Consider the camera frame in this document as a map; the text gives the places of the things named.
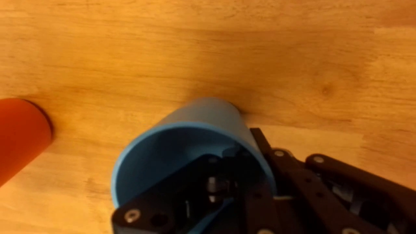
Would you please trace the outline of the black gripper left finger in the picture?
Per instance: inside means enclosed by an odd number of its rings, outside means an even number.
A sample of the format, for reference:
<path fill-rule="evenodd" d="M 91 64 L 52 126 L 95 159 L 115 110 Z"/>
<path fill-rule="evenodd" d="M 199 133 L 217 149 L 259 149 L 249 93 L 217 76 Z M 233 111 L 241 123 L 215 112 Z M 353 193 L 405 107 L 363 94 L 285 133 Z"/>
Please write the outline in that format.
<path fill-rule="evenodd" d="M 242 234 L 232 172 L 242 150 L 203 155 L 120 206 L 113 234 Z"/>

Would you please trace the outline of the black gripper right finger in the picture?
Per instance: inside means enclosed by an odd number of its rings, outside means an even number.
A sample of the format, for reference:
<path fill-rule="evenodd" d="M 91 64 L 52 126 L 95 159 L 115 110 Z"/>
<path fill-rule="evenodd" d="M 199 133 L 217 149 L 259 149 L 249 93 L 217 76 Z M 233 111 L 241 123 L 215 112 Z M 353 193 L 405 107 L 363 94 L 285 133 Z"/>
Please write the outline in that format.
<path fill-rule="evenodd" d="M 272 149 L 260 129 L 251 134 L 275 180 L 306 207 L 318 233 L 416 234 L 415 190 L 321 154 L 302 163 Z"/>

